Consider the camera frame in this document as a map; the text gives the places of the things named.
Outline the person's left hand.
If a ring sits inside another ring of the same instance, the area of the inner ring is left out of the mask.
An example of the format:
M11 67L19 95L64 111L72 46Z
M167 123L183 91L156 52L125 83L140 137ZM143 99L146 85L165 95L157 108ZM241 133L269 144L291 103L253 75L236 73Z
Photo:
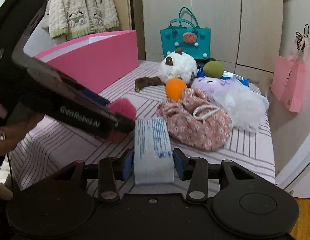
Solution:
M25 135L34 129L43 118L44 114L34 112L22 105L22 115L18 117L16 124L0 127L0 156L14 150Z

